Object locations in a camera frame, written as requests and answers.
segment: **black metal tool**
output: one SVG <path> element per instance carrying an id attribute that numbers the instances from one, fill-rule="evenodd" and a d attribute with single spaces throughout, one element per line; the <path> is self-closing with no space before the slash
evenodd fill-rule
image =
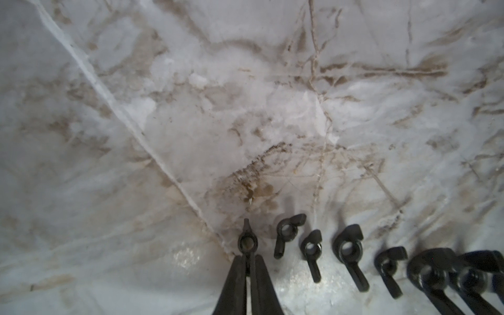
<path id="1" fill-rule="evenodd" d="M 460 255 L 476 269 L 490 273 L 504 273 L 504 257 L 496 250 L 476 250 Z"/>
<path id="2" fill-rule="evenodd" d="M 393 298 L 399 298 L 403 295 L 401 288 L 392 276 L 397 271 L 397 261 L 408 259 L 408 253 L 402 246 L 393 247 L 379 253 L 374 259 L 374 266 L 382 276 L 385 286 Z"/>
<path id="3" fill-rule="evenodd" d="M 264 259 L 255 255 L 257 247 L 257 237 L 245 219 L 243 232 L 238 238 L 238 248 L 243 255 L 234 258 L 213 315 L 246 315 L 247 276 L 250 277 L 252 314 L 284 315 Z"/>
<path id="4" fill-rule="evenodd" d="M 477 315 L 501 315 L 490 303 L 481 297 L 488 285 L 488 273 L 501 273 L 504 258 L 496 250 L 478 250 L 460 255 L 467 262 L 459 273 L 450 273 L 450 284 L 464 302 Z"/>
<path id="5" fill-rule="evenodd" d="M 492 278 L 493 291 L 497 293 L 500 301 L 504 304 L 504 274 L 495 274 Z"/>
<path id="6" fill-rule="evenodd" d="M 464 315 L 444 292 L 448 286 L 448 272 L 459 272 L 463 266 L 450 248 L 433 248 L 413 257 L 406 273 L 411 283 L 427 296 L 442 315 Z"/>
<path id="7" fill-rule="evenodd" d="M 349 225 L 334 239 L 333 252 L 338 260 L 345 264 L 357 289 L 360 292 L 367 292 L 369 283 L 357 264 L 362 258 L 363 249 L 360 243 L 362 239 L 364 236 L 362 236 L 360 226 L 358 224 Z M 352 251 L 349 254 L 343 253 L 343 247 L 346 243 L 352 244 Z"/>
<path id="8" fill-rule="evenodd" d="M 450 273 L 450 286 L 476 315 L 501 315 L 480 295 L 485 291 L 487 284 L 486 273 L 471 267 L 458 273 Z"/>
<path id="9" fill-rule="evenodd" d="M 277 225 L 277 243 L 275 245 L 275 258 L 280 259 L 285 252 L 285 243 L 292 241 L 297 235 L 297 227 L 306 222 L 306 214 L 298 214 L 283 219 Z"/>
<path id="10" fill-rule="evenodd" d="M 308 261 L 308 267 L 310 268 L 311 277 L 315 283 L 319 283 L 322 277 L 320 276 L 320 270 L 317 265 L 317 259 L 322 255 L 322 233 L 320 230 L 313 230 L 304 240 L 301 242 L 299 248 L 303 253 L 303 256 Z"/>

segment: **crack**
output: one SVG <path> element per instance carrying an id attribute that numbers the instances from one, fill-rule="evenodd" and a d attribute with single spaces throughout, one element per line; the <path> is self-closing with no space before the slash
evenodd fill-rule
<path id="1" fill-rule="evenodd" d="M 324 116 L 326 117 L 326 136 L 324 138 L 324 145 L 322 147 L 322 152 L 320 156 L 320 166 L 319 166 L 319 171 L 317 172 L 318 180 L 317 180 L 317 185 L 315 187 L 315 191 L 313 193 L 313 199 L 311 201 L 311 212 L 313 213 L 313 224 L 316 225 L 317 223 L 317 212 L 315 211 L 315 207 L 319 204 L 320 200 L 320 191 L 322 190 L 322 178 L 325 176 L 325 169 L 324 169 L 324 161 L 326 158 L 326 148 L 327 148 L 327 142 L 329 141 L 329 133 L 331 132 L 332 128 L 332 122 L 333 120 L 329 116 L 329 113 L 326 112 L 325 109 L 322 108 L 322 103 L 325 101 L 324 96 L 320 94 L 313 85 L 313 81 L 317 77 L 316 69 L 319 64 L 319 55 L 320 55 L 320 48 L 318 44 L 318 39 L 317 39 L 317 21 L 315 19 L 315 8 L 314 8 L 314 0 L 308 0 L 308 7 L 310 10 L 310 21 L 311 21 L 311 40 L 313 42 L 313 48 L 315 50 L 315 54 L 313 54 L 312 57 L 310 57 L 310 71 L 311 71 L 311 76 L 310 79 L 308 80 L 308 85 L 309 87 L 315 92 L 317 95 L 317 101 L 318 101 L 318 106 L 321 107 L 322 112 L 324 113 Z"/>
<path id="2" fill-rule="evenodd" d="M 172 183 L 180 190 L 187 203 L 190 205 L 192 211 L 200 218 L 205 224 L 206 228 L 219 239 L 220 246 L 226 254 L 230 251 L 226 249 L 224 245 L 224 238 L 221 234 L 217 233 L 204 219 L 202 209 L 196 204 L 196 202 L 189 196 L 188 192 L 182 187 L 178 182 L 176 177 L 173 175 L 172 170 L 163 161 L 158 152 L 151 147 L 144 133 L 137 125 L 137 123 L 131 118 L 131 116 L 124 110 L 118 101 L 115 99 L 114 95 L 105 86 L 105 84 L 100 80 L 98 75 L 95 73 L 93 66 L 88 61 L 88 57 L 84 51 L 82 51 L 74 41 L 69 38 L 65 32 L 56 24 L 52 19 L 51 15 L 47 12 L 45 7 L 42 5 L 40 0 L 28 0 L 33 4 L 38 13 L 42 24 L 48 29 L 49 32 L 60 42 L 60 44 L 68 51 L 70 56 L 76 61 L 77 65 L 88 79 L 90 84 L 96 90 L 97 94 L 100 95 L 110 110 L 115 114 L 117 119 L 121 121 L 128 131 L 133 135 L 133 137 L 138 141 L 138 143 L 143 147 L 143 149 L 152 157 L 152 159 L 158 164 L 159 168 L 166 174 L 166 176 L 172 181 Z"/>
<path id="3" fill-rule="evenodd" d="M 327 142 L 329 138 L 329 132 L 331 129 L 331 122 L 327 119 L 326 124 L 328 124 L 328 127 L 326 129 L 326 137 L 324 139 L 324 145 L 322 147 L 322 153 L 320 155 L 320 166 L 319 166 L 319 171 L 317 172 L 317 185 L 315 187 L 315 191 L 313 192 L 313 199 L 311 201 L 311 212 L 313 213 L 313 225 L 316 225 L 317 223 L 317 212 L 315 211 L 315 207 L 319 204 L 320 200 L 320 191 L 322 190 L 322 178 L 326 175 L 326 169 L 324 168 L 324 162 L 326 159 L 326 148 L 327 148 Z"/>

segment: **scratch mark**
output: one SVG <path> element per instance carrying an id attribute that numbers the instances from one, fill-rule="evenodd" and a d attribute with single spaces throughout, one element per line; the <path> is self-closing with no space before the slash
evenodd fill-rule
<path id="1" fill-rule="evenodd" d="M 107 2 L 107 0 L 103 0 L 103 2 L 105 2 L 105 6 L 107 7 L 107 10 L 109 12 L 112 12 L 112 7 L 110 6 L 110 4 Z"/>
<path id="2" fill-rule="evenodd" d="M 409 60 L 409 48 L 411 47 L 411 42 L 413 41 L 413 34 L 411 33 L 411 0 L 408 6 L 408 48 L 406 49 L 406 65 L 410 67 Z"/>
<path id="3" fill-rule="evenodd" d="M 392 195 L 390 190 L 388 190 L 387 187 L 385 187 L 385 185 L 378 178 L 378 176 L 373 172 L 373 170 L 371 170 L 369 167 L 365 166 L 364 164 L 362 165 L 362 167 L 364 167 L 364 169 L 369 173 L 369 175 L 371 175 L 374 178 L 374 180 L 377 182 L 378 186 L 380 186 L 380 188 L 383 190 L 383 192 L 385 193 L 387 198 L 389 198 L 389 200 L 392 202 L 392 204 L 396 207 L 396 209 L 402 213 L 403 211 L 401 210 L 401 203 L 399 203 L 399 201 L 394 197 L 394 195 Z"/>

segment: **brown stain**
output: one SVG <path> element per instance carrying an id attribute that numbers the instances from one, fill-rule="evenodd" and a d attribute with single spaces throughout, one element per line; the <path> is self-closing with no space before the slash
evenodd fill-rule
<path id="1" fill-rule="evenodd" d="M 276 201 L 268 199 L 264 201 L 263 204 L 266 208 L 268 208 L 269 211 L 275 211 L 278 209 L 278 203 Z"/>
<path id="2" fill-rule="evenodd" d="M 459 39 L 464 36 L 464 34 L 467 33 L 469 27 L 471 26 L 471 20 L 467 20 L 466 22 L 463 23 L 462 26 L 457 26 L 456 28 L 445 32 L 442 37 L 435 39 L 429 43 L 427 43 L 427 46 L 442 46 L 442 45 L 448 45 L 451 43 L 454 43 L 458 41 Z"/>
<path id="3" fill-rule="evenodd" d="M 52 276 L 30 286 L 30 291 L 49 290 L 75 281 L 70 274 Z"/>
<path id="4" fill-rule="evenodd" d="M 305 50 L 306 50 L 306 30 L 303 27 L 297 40 L 296 52 L 301 52 Z"/>
<path id="5" fill-rule="evenodd" d="M 441 227 L 431 232 L 423 239 L 423 243 L 427 247 L 438 247 L 441 244 L 449 242 L 453 239 L 456 229 L 453 222 L 447 222 Z"/>
<path id="6" fill-rule="evenodd" d="M 150 76 L 150 68 L 154 59 L 168 52 L 168 47 L 140 12 L 132 13 L 131 19 L 142 30 L 135 40 L 131 54 L 117 65 L 106 71 L 101 71 L 99 76 L 111 76 L 121 70 L 125 84 L 131 88 L 139 89 L 136 86 L 142 86 L 143 77 Z"/>
<path id="7" fill-rule="evenodd" d="M 366 301 L 364 301 L 364 306 L 369 306 L 369 304 L 371 304 L 371 301 L 373 301 L 373 297 L 370 295 L 366 298 Z"/>
<path id="8" fill-rule="evenodd" d="M 61 302 L 63 303 L 66 309 L 70 309 L 74 306 L 74 299 L 70 288 L 60 289 L 59 296 L 61 298 Z"/>
<path id="9" fill-rule="evenodd" d="M 112 150 L 106 146 L 109 139 L 108 136 L 85 137 L 83 133 L 84 132 L 77 133 L 76 136 L 69 142 L 71 147 L 88 149 L 95 152 L 97 157 L 101 157 Z"/>
<path id="10" fill-rule="evenodd" d="M 126 140 L 122 155 L 127 162 L 144 162 L 152 159 L 151 155 L 133 137 Z"/>
<path id="11" fill-rule="evenodd" d="M 166 175 L 166 173 L 163 172 L 163 170 L 161 169 L 161 167 L 159 167 L 159 164 L 156 161 L 152 160 L 145 167 L 154 170 L 158 174 L 158 176 L 160 177 L 159 184 L 161 186 L 165 188 L 170 188 L 173 185 L 172 181 L 168 178 L 168 175 Z"/>
<path id="12" fill-rule="evenodd" d="M 89 49 L 90 51 L 95 51 L 95 50 L 97 50 L 97 49 L 98 49 L 98 46 L 96 46 L 96 44 L 95 44 L 95 43 L 89 42 L 89 43 L 88 43 L 88 49 Z"/>
<path id="13" fill-rule="evenodd" d="M 450 153 L 455 151 L 460 147 L 460 144 L 451 139 L 451 137 L 446 136 L 433 136 L 425 144 L 429 145 L 433 150 L 439 151 L 441 153 Z"/>
<path id="14" fill-rule="evenodd" d="M 480 106 L 476 106 L 476 107 L 474 107 L 474 108 L 473 108 L 473 111 L 472 111 L 472 113 L 471 113 L 471 117 L 472 117 L 472 118 L 476 117 L 476 115 L 479 113 L 479 110 L 480 110 L 480 109 L 481 109 L 481 107 L 480 107 Z"/>
<path id="15" fill-rule="evenodd" d="M 67 285 L 75 281 L 70 274 L 63 274 L 46 278 L 38 283 L 21 284 L 8 292 L 0 293 L 0 303 L 7 303 L 12 298 L 28 294 L 34 291 L 44 291 Z"/>
<path id="16" fill-rule="evenodd" d="M 261 176 L 262 172 L 270 168 L 265 163 L 265 158 L 272 154 L 288 153 L 291 150 L 291 146 L 284 142 L 271 146 L 263 154 L 256 157 L 247 167 L 228 176 L 228 179 L 232 180 L 231 190 L 233 193 L 241 195 L 241 199 L 247 204 L 250 204 L 254 198 L 270 196 L 273 193 L 273 186 L 265 183 Z"/>
<path id="17" fill-rule="evenodd" d="M 72 23 L 72 21 L 67 18 L 66 16 L 63 15 L 63 13 L 61 13 L 61 9 L 60 8 L 56 8 L 54 9 L 53 11 L 53 18 L 55 21 L 57 22 L 61 22 L 63 24 L 66 24 L 66 25 L 69 25 Z"/>
<path id="18" fill-rule="evenodd" d="M 341 76 L 341 77 L 339 77 L 339 78 L 336 80 L 336 82 L 334 83 L 334 86 L 336 87 L 336 86 L 338 86 L 338 85 L 342 85 L 342 84 L 345 84 L 345 83 L 347 83 L 347 82 L 348 82 L 348 80 L 347 80 L 346 76 Z"/>
<path id="19" fill-rule="evenodd" d="M 341 96 L 341 97 L 337 97 L 337 98 L 341 98 L 342 100 L 349 101 L 349 102 L 360 102 L 360 99 L 355 98 L 352 95 L 345 95 L 345 96 Z"/>
<path id="20" fill-rule="evenodd" d="M 175 98 L 173 97 L 173 92 L 171 91 L 152 91 L 151 93 L 149 93 L 148 95 L 150 98 L 152 98 L 152 100 L 154 102 L 156 102 L 156 104 L 160 105 L 160 104 L 169 104 L 171 103 L 172 101 L 175 100 Z"/>
<path id="21" fill-rule="evenodd" d="M 7 214 L 2 218 L 0 224 L 4 228 L 15 230 L 18 227 L 19 220 Z"/>
<path id="22" fill-rule="evenodd" d="M 283 61 L 282 53 L 287 48 L 287 42 L 288 40 L 285 39 L 283 42 L 277 45 L 260 45 L 248 38 L 232 38 L 218 43 L 211 43 L 207 46 L 207 50 L 211 54 L 216 54 L 221 50 L 236 48 L 249 52 L 251 55 L 259 58 L 264 62 L 275 63 Z"/>
<path id="23" fill-rule="evenodd" d="M 325 72 L 331 71 L 333 69 L 343 69 L 347 65 L 348 65 L 347 62 L 342 62 L 342 63 L 339 63 L 339 64 L 331 64 L 331 65 L 328 65 L 328 66 L 325 66 L 325 67 L 320 67 L 320 72 L 321 73 L 325 73 Z"/>
<path id="24" fill-rule="evenodd" d="M 110 108 L 98 98 L 95 89 L 86 82 L 70 82 L 67 97 L 70 100 L 82 102 L 93 108 L 102 118 L 110 119 L 112 116 Z"/>
<path id="25" fill-rule="evenodd" d="M 266 184 L 265 186 L 258 186 L 254 190 L 254 196 L 255 197 L 269 197 L 273 194 L 273 185 L 271 184 Z"/>
<path id="26" fill-rule="evenodd" d="M 54 121 L 47 125 L 47 130 L 50 132 L 55 132 L 60 134 L 65 142 L 68 142 L 72 138 L 72 130 L 70 129 L 70 124 L 72 120 L 68 117 L 60 117 L 57 121 Z"/>
<path id="27" fill-rule="evenodd" d="M 252 131 L 252 134 L 256 137 L 258 137 L 259 139 L 261 139 L 261 141 L 266 141 L 266 139 L 264 139 L 263 137 L 263 132 L 261 131 L 261 129 L 259 129 L 259 127 L 257 127 L 256 129 L 254 129 L 254 131 Z"/>
<path id="28" fill-rule="evenodd" d="M 486 139 L 485 142 L 483 143 L 483 148 L 490 147 L 492 148 L 496 144 L 501 142 L 501 138 L 504 137 L 504 129 L 499 129 L 493 136 L 490 138 Z"/>
<path id="29" fill-rule="evenodd" d="M 389 234 L 399 226 L 400 220 L 401 216 L 399 214 L 396 215 L 392 223 L 379 227 L 371 234 L 371 237 L 374 239 L 380 239 L 384 235 Z"/>
<path id="30" fill-rule="evenodd" d="M 482 222 L 486 216 L 497 206 L 497 201 L 493 200 L 478 212 L 476 222 Z"/>
<path id="31" fill-rule="evenodd" d="M 496 110 L 485 109 L 481 110 L 479 113 L 483 115 L 502 115 L 504 114 L 504 109 L 496 109 Z"/>
<path id="32" fill-rule="evenodd" d="M 480 81 L 472 84 L 469 88 L 465 89 L 462 93 L 464 95 L 471 94 L 471 93 L 473 93 L 475 91 L 484 89 L 486 87 L 486 84 L 487 84 L 487 78 L 486 78 L 486 76 L 484 76 L 483 79 L 481 79 Z"/>
<path id="33" fill-rule="evenodd" d="M 205 87 L 202 93 L 212 103 L 213 110 L 225 110 L 234 107 L 243 89 L 233 82 L 227 82 L 223 86 Z"/>
<path id="34" fill-rule="evenodd" d="M 448 63 L 442 55 L 432 53 L 425 56 L 416 67 L 410 68 L 409 70 L 434 72 L 445 70 L 447 67 Z"/>
<path id="35" fill-rule="evenodd" d="M 189 34 L 196 37 L 201 43 L 210 44 L 206 34 L 191 18 L 186 2 L 175 0 L 153 0 L 153 3 L 164 12 L 171 13 L 176 16 L 187 28 Z"/>
<path id="36" fill-rule="evenodd" d="M 366 73 L 360 74 L 359 78 L 373 78 L 381 76 L 397 76 L 412 79 L 422 79 L 424 77 L 439 78 L 446 76 L 448 64 L 444 61 L 441 55 L 430 54 L 422 59 L 422 61 L 415 67 L 399 69 L 393 67 L 376 67 L 361 62 L 352 64 L 353 68 L 359 68 Z"/>
<path id="37" fill-rule="evenodd" d="M 398 119 L 392 123 L 393 126 L 398 128 L 408 128 L 409 120 L 418 117 L 423 112 L 423 104 L 418 104 L 410 109 L 410 114 L 404 118 Z"/>
<path id="38" fill-rule="evenodd" d="M 333 77 L 328 77 L 328 76 L 323 76 L 322 79 L 326 80 L 326 82 L 330 85 L 334 85 L 334 78 Z"/>
<path id="39" fill-rule="evenodd" d="M 240 140 L 240 143 L 238 144 L 238 146 L 241 147 L 243 145 L 243 140 L 241 139 L 241 134 L 238 131 L 238 129 L 237 128 L 229 128 L 228 132 L 236 133 L 236 135 L 238 136 L 238 139 Z"/>
<path id="40" fill-rule="evenodd" d="M 464 208 L 463 212 L 464 213 L 471 213 L 475 210 L 476 208 L 474 207 L 474 205 L 470 205 L 470 206 L 467 206 Z"/>

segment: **white marble surface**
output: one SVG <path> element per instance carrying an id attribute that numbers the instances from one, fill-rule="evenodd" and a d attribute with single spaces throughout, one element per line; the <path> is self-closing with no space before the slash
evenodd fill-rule
<path id="1" fill-rule="evenodd" d="M 501 1 L 1 6 L 2 313 L 211 313 L 244 218 L 286 314 L 430 314 L 381 248 L 504 250 Z M 273 259 L 300 212 L 320 284 Z M 352 223 L 365 294 L 329 250 Z"/>

